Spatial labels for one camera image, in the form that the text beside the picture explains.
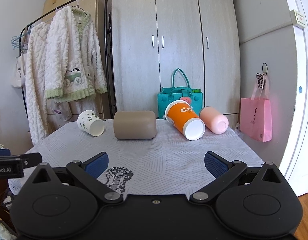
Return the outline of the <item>white leaf-print paper cup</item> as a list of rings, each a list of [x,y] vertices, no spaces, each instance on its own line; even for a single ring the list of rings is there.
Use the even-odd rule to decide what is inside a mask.
[[[93,137],[102,135],[105,130],[104,122],[92,110],[83,111],[78,116],[77,123],[80,130],[90,134]]]

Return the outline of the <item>pink cylindrical cup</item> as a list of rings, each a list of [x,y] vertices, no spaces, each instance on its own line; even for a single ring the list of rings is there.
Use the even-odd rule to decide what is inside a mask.
[[[204,107],[199,114],[206,127],[215,134],[222,134],[228,128],[228,118],[213,107]]]

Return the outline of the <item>taupe cylindrical cup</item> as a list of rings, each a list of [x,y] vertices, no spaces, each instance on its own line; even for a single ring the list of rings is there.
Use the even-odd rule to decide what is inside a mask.
[[[113,119],[114,135],[123,140],[149,140],[157,134],[153,111],[120,111]]]

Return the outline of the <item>orange and white paper cup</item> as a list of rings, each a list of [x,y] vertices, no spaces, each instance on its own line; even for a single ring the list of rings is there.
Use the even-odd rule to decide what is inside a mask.
[[[198,140],[205,133],[204,122],[184,100],[171,102],[165,109],[165,118],[188,140]]]

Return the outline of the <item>white patterned tablecloth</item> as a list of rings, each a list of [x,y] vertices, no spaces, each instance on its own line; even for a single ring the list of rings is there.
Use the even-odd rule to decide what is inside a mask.
[[[166,120],[158,120],[153,139],[119,140],[112,120],[104,125],[104,133],[92,137],[70,122],[33,146],[31,152],[40,153],[52,167],[64,167],[72,160],[86,161],[105,152],[108,165],[98,179],[123,195],[191,195],[214,180],[204,165],[208,151],[251,167],[263,164],[230,128],[223,134],[205,131],[202,138],[190,141]]]

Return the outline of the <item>pink paper shopping bag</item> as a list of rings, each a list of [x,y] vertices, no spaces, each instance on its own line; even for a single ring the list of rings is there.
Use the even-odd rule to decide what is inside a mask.
[[[272,140],[272,114],[269,99],[269,79],[261,74],[262,86],[256,82],[250,98],[240,100],[240,130],[260,142]]]

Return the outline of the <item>white door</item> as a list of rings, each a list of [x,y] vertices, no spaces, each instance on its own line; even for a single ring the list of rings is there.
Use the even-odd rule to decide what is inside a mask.
[[[296,101],[280,169],[297,196],[308,193],[308,0],[287,0],[296,42]]]

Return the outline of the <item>white hanging tote bag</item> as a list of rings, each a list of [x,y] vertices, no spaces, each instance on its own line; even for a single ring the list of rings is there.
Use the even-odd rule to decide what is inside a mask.
[[[15,70],[12,77],[12,87],[23,88],[25,86],[25,63],[26,54],[21,54],[16,61]]]

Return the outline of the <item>teal tote bag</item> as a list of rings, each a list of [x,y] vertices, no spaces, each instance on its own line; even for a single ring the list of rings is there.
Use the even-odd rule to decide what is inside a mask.
[[[176,87],[175,86],[175,76],[177,71],[179,71],[184,79],[186,86],[185,87]],[[203,93],[201,89],[191,88],[189,80],[186,74],[180,68],[176,68],[171,77],[171,87],[161,88],[161,92],[157,94],[157,105],[158,105],[158,118],[164,119],[165,110],[167,106],[176,100],[181,100],[181,98],[187,98],[187,102],[194,112],[199,115],[200,111],[203,108]]]

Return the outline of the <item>white and green fleece robe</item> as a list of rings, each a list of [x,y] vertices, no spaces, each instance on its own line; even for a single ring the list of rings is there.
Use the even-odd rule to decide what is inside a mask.
[[[91,15],[67,6],[46,38],[45,96],[57,102],[93,100],[107,92],[99,38]]]

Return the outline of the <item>blue clothes hangers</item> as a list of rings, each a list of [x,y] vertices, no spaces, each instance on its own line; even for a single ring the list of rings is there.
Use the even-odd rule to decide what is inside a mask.
[[[27,47],[29,44],[30,32],[33,25],[26,26],[19,36],[13,36],[11,38],[11,45],[14,50],[18,50],[18,54],[27,53]]]

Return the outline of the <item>grey three-door wardrobe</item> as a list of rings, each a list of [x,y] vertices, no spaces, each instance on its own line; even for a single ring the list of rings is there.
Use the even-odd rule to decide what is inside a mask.
[[[118,111],[158,112],[164,87],[190,85],[234,127],[240,51],[233,0],[112,0]]]

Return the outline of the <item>black clothes rack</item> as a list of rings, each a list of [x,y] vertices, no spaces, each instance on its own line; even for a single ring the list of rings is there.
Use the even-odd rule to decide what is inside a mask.
[[[54,12],[56,12],[58,9],[61,9],[67,5],[70,5],[73,2],[77,3],[77,6],[79,6],[80,0],[69,0],[66,1],[55,8],[51,9],[50,11],[46,12],[39,18],[35,19],[34,21],[30,22],[28,25],[33,25],[37,23],[38,21],[42,20],[45,16],[50,15]],[[116,100],[115,100],[115,90],[114,90],[114,74],[113,74],[113,54],[112,54],[112,11],[111,11],[111,0],[104,0],[104,23],[103,23],[103,32],[104,32],[104,52],[105,52],[105,75],[107,83],[107,89],[109,92],[107,93],[108,98],[108,110],[110,113],[110,118],[114,118],[114,114],[117,111],[116,107]]]

